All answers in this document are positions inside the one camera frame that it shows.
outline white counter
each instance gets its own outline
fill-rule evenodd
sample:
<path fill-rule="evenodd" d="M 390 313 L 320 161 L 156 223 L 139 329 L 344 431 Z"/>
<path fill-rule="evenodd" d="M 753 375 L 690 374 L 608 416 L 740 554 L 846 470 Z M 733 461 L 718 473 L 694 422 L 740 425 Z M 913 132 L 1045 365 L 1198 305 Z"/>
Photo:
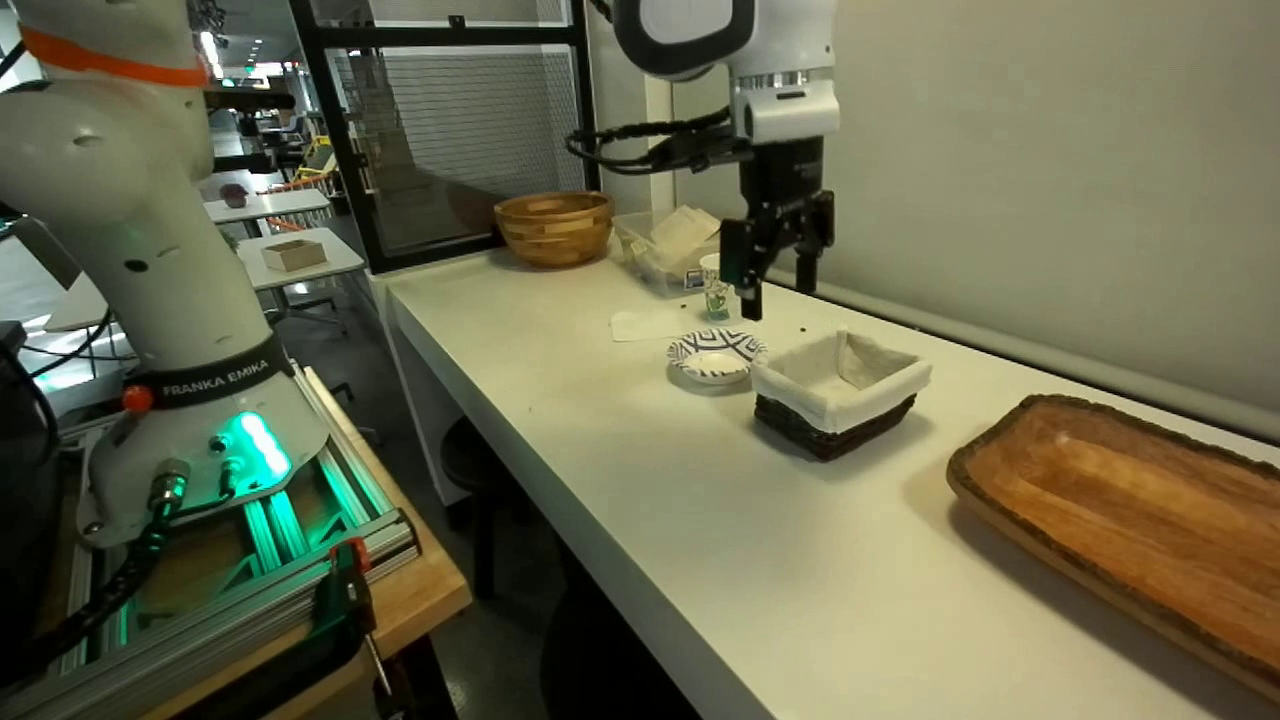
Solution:
<path fill-rule="evenodd" d="M 755 428 L 753 392 L 670 383 L 672 338 L 612 341 L 615 313 L 702 329 L 695 300 L 656 300 L 612 259 L 528 274 L 492 252 L 386 290 L 422 357 L 402 374 L 451 392 L 704 715 L 1280 713 L 966 515 L 945 482 L 1034 392 L 1268 463 L 1280 449 L 769 290 L 766 323 L 740 323 L 769 347 L 852 329 L 934 362 L 900 428 L 817 463 Z"/>
<path fill-rule="evenodd" d="M 230 201 L 209 201 L 206 212 L 209 212 L 213 223 L 255 223 L 255 219 L 268 219 L 268 217 L 328 212 L 328 197 L 316 194 L 316 190 L 264 194 L 264 197 L 245 197 L 245 210 L 232 210 Z"/>
<path fill-rule="evenodd" d="M 308 263 L 298 274 L 276 274 L 268 270 L 268 247 L 292 245 L 292 239 L 308 239 L 324 247 L 324 263 Z M 280 236 L 264 236 L 264 239 L 240 239 L 236 256 L 250 274 L 253 290 L 285 290 L 285 286 L 305 286 L 305 280 L 324 280 L 324 278 L 344 278 L 344 274 L 362 274 L 365 259 L 332 231 L 332 227 L 305 227 L 305 231 L 280 231 Z"/>

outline white cylindrical robot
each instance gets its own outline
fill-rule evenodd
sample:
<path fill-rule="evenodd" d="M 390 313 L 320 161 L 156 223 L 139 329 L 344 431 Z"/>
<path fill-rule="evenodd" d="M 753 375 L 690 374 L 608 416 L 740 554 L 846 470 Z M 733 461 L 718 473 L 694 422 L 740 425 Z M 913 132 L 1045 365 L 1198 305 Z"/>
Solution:
<path fill-rule="evenodd" d="M 213 156 L 190 7 L 16 14 L 48 84 L 0 95 L 0 197 L 57 231 L 139 357 L 129 411 L 89 449 L 85 539 L 132 539 L 173 461 L 194 470 L 184 515 L 280 490 L 324 425 L 197 194 Z"/>

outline small white dish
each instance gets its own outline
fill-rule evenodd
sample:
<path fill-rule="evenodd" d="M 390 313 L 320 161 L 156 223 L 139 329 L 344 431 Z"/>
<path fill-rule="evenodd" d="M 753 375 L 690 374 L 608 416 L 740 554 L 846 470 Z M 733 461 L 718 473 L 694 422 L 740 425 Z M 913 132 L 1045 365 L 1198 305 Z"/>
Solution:
<path fill-rule="evenodd" d="M 690 333 L 670 347 L 670 374 L 695 392 L 750 389 L 753 362 L 766 343 L 750 333 Z"/>

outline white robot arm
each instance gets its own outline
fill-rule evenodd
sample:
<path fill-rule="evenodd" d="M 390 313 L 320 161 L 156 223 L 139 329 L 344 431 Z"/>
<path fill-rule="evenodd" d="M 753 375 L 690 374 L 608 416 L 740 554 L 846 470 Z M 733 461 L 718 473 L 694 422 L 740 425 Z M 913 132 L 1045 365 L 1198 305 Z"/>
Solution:
<path fill-rule="evenodd" d="M 817 290 L 833 245 L 833 194 L 822 190 L 826 136 L 839 130 L 833 84 L 835 0 L 598 0 L 630 61 L 654 75 L 694 81 L 728 64 L 728 114 L 695 125 L 631 125 L 571 136 L 570 150 L 612 172 L 670 172 L 740 161 L 750 219 L 725 223 L 719 274 L 762 319 L 762 280 L 782 247 L 801 252 L 795 286 Z M 670 136 L 645 161 L 606 161 L 601 146 Z"/>
<path fill-rule="evenodd" d="M 814 142 L 839 130 L 833 84 L 835 0 L 615 0 L 612 27 L 630 61 L 690 81 L 728 64 L 737 136 Z"/>
<path fill-rule="evenodd" d="M 139 374 L 89 449 L 89 545 L 138 539 L 156 475 L 184 515 L 280 490 L 324 443 L 255 294 L 206 217 L 206 73 L 182 0 L 16 0 L 44 84 L 0 95 L 0 197 L 98 280 Z"/>

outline wire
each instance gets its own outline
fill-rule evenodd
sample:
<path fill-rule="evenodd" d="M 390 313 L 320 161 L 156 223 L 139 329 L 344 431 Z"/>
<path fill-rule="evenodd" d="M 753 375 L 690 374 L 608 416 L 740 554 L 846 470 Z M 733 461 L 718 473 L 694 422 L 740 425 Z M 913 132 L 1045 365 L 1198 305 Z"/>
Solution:
<path fill-rule="evenodd" d="M 12 236 L 16 219 L 24 219 L 24 212 L 16 212 L 12 205 L 0 201 L 0 239 Z"/>
<path fill-rule="evenodd" d="M 24 675 L 36 675 L 57 657 L 76 647 L 89 633 L 98 633 L 154 577 L 184 498 L 190 498 L 190 482 L 182 473 L 156 475 L 149 530 L 129 545 L 123 564 L 114 571 L 114 581 L 104 588 L 98 588 L 89 596 L 89 603 L 81 612 L 71 612 L 51 633 L 31 640 L 31 647 L 24 651 Z"/>
<path fill-rule="evenodd" d="M 12 44 L 12 49 L 6 53 L 6 61 L 0 61 L 0 75 L 7 75 L 12 64 L 24 61 L 24 55 L 29 55 L 29 44 Z"/>
<path fill-rule="evenodd" d="M 71 357 L 71 351 L 57 351 L 57 347 L 39 347 L 39 343 L 24 343 L 24 351 L 36 351 L 36 357 Z M 98 357 L 99 365 L 132 365 L 138 357 L 132 351 L 114 351 L 114 357 Z"/>
<path fill-rule="evenodd" d="M 612 24 L 612 3 L 608 0 L 591 0 L 591 7 Z"/>
<path fill-rule="evenodd" d="M 24 392 L 31 392 L 31 407 L 39 411 L 39 425 L 44 425 L 44 453 L 51 453 L 60 443 L 60 428 L 57 428 L 57 411 L 51 411 L 48 395 L 39 392 L 39 383 L 29 375 L 29 367 L 16 357 L 0 351 L 0 362 L 12 367 L 16 383 Z"/>
<path fill-rule="evenodd" d="M 606 146 L 615 142 L 645 142 L 664 136 L 664 146 L 647 150 L 645 156 L 606 156 Z M 615 178 L 654 178 L 654 172 L 677 172 L 694 169 L 704 172 L 725 161 L 743 161 L 753 150 L 733 136 L 733 114 L 708 114 L 694 120 L 670 120 L 670 125 L 624 125 L 606 132 L 571 132 L 564 136 L 564 150 L 589 164 L 601 164 Z"/>
<path fill-rule="evenodd" d="M 31 367 L 31 382 L 85 357 L 107 329 L 114 329 L 114 313 L 104 313 L 104 319 L 98 319 L 98 329 L 71 351 L 57 357 L 51 365 Z"/>

